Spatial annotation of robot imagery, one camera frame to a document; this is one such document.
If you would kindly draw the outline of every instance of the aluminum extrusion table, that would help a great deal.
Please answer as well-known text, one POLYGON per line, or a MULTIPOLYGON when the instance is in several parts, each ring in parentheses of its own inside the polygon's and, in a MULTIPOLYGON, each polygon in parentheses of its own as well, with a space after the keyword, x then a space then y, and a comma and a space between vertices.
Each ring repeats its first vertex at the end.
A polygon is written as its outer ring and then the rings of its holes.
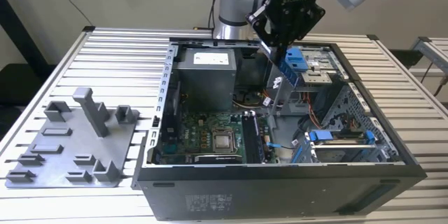
POLYGON ((412 46, 448 75, 448 38, 419 37, 412 46))
MULTIPOLYGON (((11 223, 154 223, 142 191, 131 189, 139 145, 151 127, 170 37, 211 36, 208 30, 96 28, 83 32, 35 99, 0 142, 0 220, 11 223), (116 188, 7 189, 8 170, 32 142, 51 100, 78 106, 78 86, 112 108, 126 102, 139 109, 136 131, 116 188)), ((216 223, 447 223, 448 111, 375 38, 310 34, 304 41, 338 43, 366 87, 428 178, 366 217, 211 221, 216 223)))

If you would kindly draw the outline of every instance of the sticker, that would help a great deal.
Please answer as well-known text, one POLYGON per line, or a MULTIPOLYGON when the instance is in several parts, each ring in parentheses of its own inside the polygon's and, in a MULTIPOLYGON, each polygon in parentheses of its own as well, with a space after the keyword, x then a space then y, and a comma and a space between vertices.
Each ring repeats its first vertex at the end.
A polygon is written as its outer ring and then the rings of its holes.
POLYGON ((264 105, 264 106, 270 106, 271 101, 272 101, 271 98, 267 97, 267 98, 264 99, 264 101, 263 101, 263 105, 264 105))
POLYGON ((190 212, 230 211, 232 205, 231 194, 186 195, 187 210, 190 212))
POLYGON ((312 66, 319 66, 319 63, 316 61, 308 61, 308 64, 311 64, 312 66))
POLYGON ((228 65, 230 55, 215 52, 198 52, 195 53, 194 64, 202 65, 228 65))

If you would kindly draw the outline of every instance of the cpu socket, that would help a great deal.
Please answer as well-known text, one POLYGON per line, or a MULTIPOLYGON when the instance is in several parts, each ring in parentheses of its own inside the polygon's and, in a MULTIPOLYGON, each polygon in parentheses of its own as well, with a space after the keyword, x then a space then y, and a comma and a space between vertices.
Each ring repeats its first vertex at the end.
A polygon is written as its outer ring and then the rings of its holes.
POLYGON ((214 152, 234 152, 234 131, 232 129, 214 129, 214 152))

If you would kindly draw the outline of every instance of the white wall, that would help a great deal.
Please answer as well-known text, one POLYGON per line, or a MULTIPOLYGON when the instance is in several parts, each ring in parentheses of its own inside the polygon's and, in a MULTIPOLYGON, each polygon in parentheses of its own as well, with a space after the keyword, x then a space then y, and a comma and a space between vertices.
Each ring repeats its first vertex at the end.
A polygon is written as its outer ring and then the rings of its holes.
MULTIPOLYGON (((74 0, 96 26, 135 28, 207 26, 211 1, 74 0)), ((87 21, 68 0, 10 2, 43 54, 58 62, 87 21)), ((418 36, 448 37, 447 0, 367 0, 350 13, 336 0, 318 2, 327 16, 315 33, 376 34, 390 48, 410 48, 418 36)))
POLYGON ((24 63, 26 60, 0 26, 0 70, 11 63, 24 63))

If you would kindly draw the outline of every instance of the expansion slot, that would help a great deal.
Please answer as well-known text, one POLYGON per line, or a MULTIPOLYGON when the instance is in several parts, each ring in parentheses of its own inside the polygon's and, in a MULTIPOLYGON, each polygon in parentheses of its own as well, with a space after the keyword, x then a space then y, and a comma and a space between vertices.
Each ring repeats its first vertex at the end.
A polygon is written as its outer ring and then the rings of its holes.
POLYGON ((260 136, 258 117, 255 112, 247 112, 242 121, 247 163, 262 164, 267 159, 264 156, 263 139, 260 136))

